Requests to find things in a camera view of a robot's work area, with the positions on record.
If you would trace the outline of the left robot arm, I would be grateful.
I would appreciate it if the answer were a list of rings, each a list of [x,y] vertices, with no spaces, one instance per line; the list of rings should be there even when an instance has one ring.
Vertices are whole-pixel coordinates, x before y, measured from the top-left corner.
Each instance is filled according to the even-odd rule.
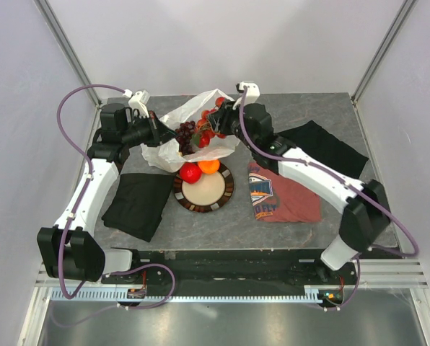
[[[111,103],[100,111],[100,126],[84,152],[86,162],[79,184],[64,212],[37,235],[49,277],[96,282],[117,272],[126,283],[136,283],[142,266],[128,249],[104,250],[94,239],[95,224],[104,199],[130,155],[130,148],[161,146],[175,132],[160,122],[140,101]]]

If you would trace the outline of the dark purple grape bunch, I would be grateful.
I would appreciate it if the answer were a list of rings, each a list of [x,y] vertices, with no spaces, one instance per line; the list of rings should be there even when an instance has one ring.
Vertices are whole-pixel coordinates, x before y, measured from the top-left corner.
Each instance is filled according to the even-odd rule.
[[[183,155],[190,155],[194,153],[193,150],[193,135],[196,131],[196,123],[194,121],[187,121],[181,123],[175,129],[177,133],[176,141],[179,144],[179,152]]]

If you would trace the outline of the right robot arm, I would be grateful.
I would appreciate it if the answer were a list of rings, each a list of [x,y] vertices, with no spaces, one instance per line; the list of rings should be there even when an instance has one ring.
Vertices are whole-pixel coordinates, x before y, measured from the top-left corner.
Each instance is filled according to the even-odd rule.
[[[224,102],[207,120],[215,133],[235,136],[257,164],[319,195],[341,213],[338,235],[314,267],[321,283],[332,283],[341,268],[366,251],[390,225],[390,206],[383,185],[364,183],[325,166],[293,142],[275,133],[264,105]]]

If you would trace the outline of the white plastic bag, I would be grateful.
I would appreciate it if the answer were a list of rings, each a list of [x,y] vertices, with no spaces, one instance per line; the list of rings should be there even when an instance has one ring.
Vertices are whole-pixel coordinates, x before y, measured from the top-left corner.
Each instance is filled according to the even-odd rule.
[[[216,98],[224,97],[232,100],[220,89],[213,89],[203,92],[189,99],[185,104],[170,111],[166,115],[159,117],[159,120],[168,128],[176,129],[179,124],[187,120],[201,119],[203,110],[211,110],[215,106]],[[205,148],[196,146],[196,152],[191,155],[181,156],[179,154],[179,144],[176,140],[171,140],[162,146],[148,147],[141,144],[143,158],[149,166],[157,167],[166,172],[176,172],[185,162],[207,161],[221,159],[234,153],[240,141],[235,136],[226,138],[214,137]]]

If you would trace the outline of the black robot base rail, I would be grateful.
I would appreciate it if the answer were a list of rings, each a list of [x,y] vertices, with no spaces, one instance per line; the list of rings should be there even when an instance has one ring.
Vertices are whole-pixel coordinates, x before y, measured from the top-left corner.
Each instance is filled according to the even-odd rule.
[[[147,264],[169,267],[183,292],[199,283],[272,283],[290,292],[306,285],[353,285],[356,268],[347,263],[332,271],[319,263],[320,249],[154,250],[132,251],[133,269]]]

